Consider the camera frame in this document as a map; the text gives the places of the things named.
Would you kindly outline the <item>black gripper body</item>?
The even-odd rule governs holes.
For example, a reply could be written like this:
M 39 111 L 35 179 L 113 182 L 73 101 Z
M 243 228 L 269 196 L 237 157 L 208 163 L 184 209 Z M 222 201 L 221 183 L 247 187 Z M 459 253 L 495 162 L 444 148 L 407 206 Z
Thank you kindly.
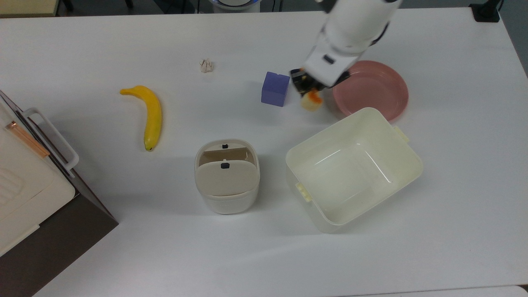
M 314 90 L 320 92 L 321 90 L 325 90 L 330 87 L 326 86 L 324 83 L 317 81 L 313 77 L 305 77 L 305 92 L 311 92 Z

